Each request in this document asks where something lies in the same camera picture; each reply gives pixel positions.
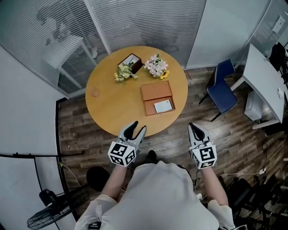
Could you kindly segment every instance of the white wall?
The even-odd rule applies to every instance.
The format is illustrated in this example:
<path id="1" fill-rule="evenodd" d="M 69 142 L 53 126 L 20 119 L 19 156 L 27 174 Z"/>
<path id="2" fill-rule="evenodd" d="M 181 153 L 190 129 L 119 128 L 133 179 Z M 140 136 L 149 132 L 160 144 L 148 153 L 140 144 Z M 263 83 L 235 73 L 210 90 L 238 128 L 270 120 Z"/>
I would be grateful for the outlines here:
<path id="1" fill-rule="evenodd" d="M 65 96 L 2 47 L 0 60 L 0 152 L 56 155 L 55 103 Z M 63 192 L 55 158 L 38 158 L 36 163 L 43 189 Z M 60 230 L 75 225 L 71 214 L 58 222 Z"/>
<path id="2" fill-rule="evenodd" d="M 34 159 L 0 157 L 0 223 L 6 230 L 29 230 L 27 220 L 45 208 Z M 55 224 L 43 230 L 57 230 Z"/>
<path id="3" fill-rule="evenodd" d="M 207 0 L 186 68 L 215 66 L 233 59 L 245 45 L 268 0 Z"/>

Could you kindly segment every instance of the wooden box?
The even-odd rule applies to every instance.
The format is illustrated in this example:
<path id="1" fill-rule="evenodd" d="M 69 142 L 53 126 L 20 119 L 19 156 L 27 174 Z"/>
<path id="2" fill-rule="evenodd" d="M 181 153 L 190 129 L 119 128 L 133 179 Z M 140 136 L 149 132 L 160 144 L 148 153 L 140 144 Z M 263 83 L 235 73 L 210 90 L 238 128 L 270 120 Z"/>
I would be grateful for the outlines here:
<path id="1" fill-rule="evenodd" d="M 169 81 L 161 81 L 157 83 L 141 85 L 141 91 L 147 116 L 161 114 L 156 112 L 154 104 L 166 100 L 170 101 L 172 109 L 162 113 L 175 110 Z"/>
<path id="2" fill-rule="evenodd" d="M 133 53 L 130 54 L 128 57 L 126 57 L 124 60 L 122 60 L 118 65 L 120 65 L 121 63 L 124 63 L 125 65 L 128 65 L 131 61 L 132 61 L 132 63 L 134 63 L 132 65 L 131 72 L 133 74 L 135 74 L 143 66 L 141 58 L 136 56 L 135 54 L 133 54 Z"/>

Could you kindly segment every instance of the floor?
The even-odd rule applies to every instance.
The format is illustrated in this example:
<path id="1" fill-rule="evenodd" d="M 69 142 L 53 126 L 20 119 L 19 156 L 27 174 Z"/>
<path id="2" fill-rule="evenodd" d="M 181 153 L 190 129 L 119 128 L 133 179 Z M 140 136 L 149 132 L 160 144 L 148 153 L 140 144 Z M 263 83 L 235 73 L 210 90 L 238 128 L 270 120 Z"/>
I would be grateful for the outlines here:
<path id="1" fill-rule="evenodd" d="M 179 118 L 168 128 L 143 140 L 139 150 L 140 157 L 145 156 L 149 150 L 155 150 L 158 157 L 165 162 L 183 165 L 195 178 L 197 168 L 189 156 L 189 139 L 187 125 L 195 122 L 209 130 L 216 145 L 218 160 L 214 170 L 219 176 L 224 173 L 257 173 L 260 169 L 267 169 L 267 177 L 276 174 L 277 178 L 285 178 L 288 170 L 283 161 L 287 151 L 287 143 L 278 140 L 284 137 L 277 133 L 266 137 L 257 129 L 253 130 L 251 121 L 243 111 L 248 92 L 251 90 L 244 83 L 235 90 L 238 104 L 228 113 L 221 115 L 214 122 L 210 120 L 219 112 L 210 98 L 198 105 L 205 95 L 206 84 L 214 68 L 196 69 L 186 71 L 189 85 L 186 105 Z M 228 76 L 226 81 L 232 85 L 241 73 Z M 270 116 L 269 109 L 264 108 L 264 115 Z M 111 141 L 115 136 L 102 130 L 90 117 L 85 98 L 73 99 L 59 105 L 59 142 L 62 154 L 74 154 L 85 151 L 85 155 L 63 157 L 63 164 L 71 169 L 81 185 L 86 184 L 86 172 L 93 166 L 104 167 L 111 172 L 113 165 L 107 155 Z M 65 178 L 69 188 L 78 187 L 75 177 L 68 169 L 64 169 Z M 224 181 L 229 183 L 236 175 L 223 175 Z M 251 185 L 253 175 L 239 175 Z M 126 188 L 131 173 L 128 172 L 124 183 Z M 196 193 L 205 194 L 203 181 L 197 183 Z M 90 197 L 96 198 L 99 194 L 90 191 Z M 81 215 L 90 201 L 78 210 Z"/>

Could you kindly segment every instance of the fan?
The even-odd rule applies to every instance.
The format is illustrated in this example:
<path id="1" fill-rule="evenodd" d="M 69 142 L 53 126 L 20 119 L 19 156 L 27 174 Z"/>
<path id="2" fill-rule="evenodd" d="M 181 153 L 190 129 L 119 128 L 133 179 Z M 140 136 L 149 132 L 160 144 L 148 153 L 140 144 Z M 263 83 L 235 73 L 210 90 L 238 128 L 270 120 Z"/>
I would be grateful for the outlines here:
<path id="1" fill-rule="evenodd" d="M 46 208 L 37 212 L 27 221 L 28 228 L 33 230 L 44 228 L 73 212 L 89 199 L 83 190 L 87 187 L 88 184 L 61 196 L 56 196 L 54 192 L 48 189 L 40 192 L 39 196 Z"/>
<path id="2" fill-rule="evenodd" d="M 89 199 L 84 189 L 90 186 L 96 191 L 101 191 L 109 178 L 109 173 L 102 167 L 92 167 L 88 170 L 86 178 L 88 184 L 60 196 L 48 189 L 40 192 L 39 197 L 46 208 L 28 219 L 28 228 L 32 230 L 44 228 L 73 212 Z"/>

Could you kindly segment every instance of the white desk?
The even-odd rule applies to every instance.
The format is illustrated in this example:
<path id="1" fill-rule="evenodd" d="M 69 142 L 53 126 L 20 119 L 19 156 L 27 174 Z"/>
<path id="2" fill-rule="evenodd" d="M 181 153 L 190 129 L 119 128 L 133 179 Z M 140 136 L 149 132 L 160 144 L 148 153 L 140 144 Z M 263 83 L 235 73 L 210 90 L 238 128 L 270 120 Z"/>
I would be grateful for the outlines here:
<path id="1" fill-rule="evenodd" d="M 60 70 L 60 72 L 64 74 L 69 80 L 71 80 L 78 88 L 82 88 L 82 86 L 62 68 L 62 65 L 68 60 L 71 54 L 74 53 L 79 46 L 82 46 L 89 59 L 96 66 L 97 64 L 85 46 L 83 38 L 73 35 L 69 35 L 62 42 L 55 41 L 47 45 L 42 59 L 53 68 Z"/>
<path id="2" fill-rule="evenodd" d="M 275 117 L 273 120 L 253 125 L 252 129 L 262 128 L 278 122 L 282 123 L 284 96 L 279 98 L 277 90 L 280 88 L 284 92 L 284 81 L 270 62 L 252 44 L 249 47 L 243 76 L 231 86 L 231 90 L 235 90 L 244 81 L 268 105 Z"/>

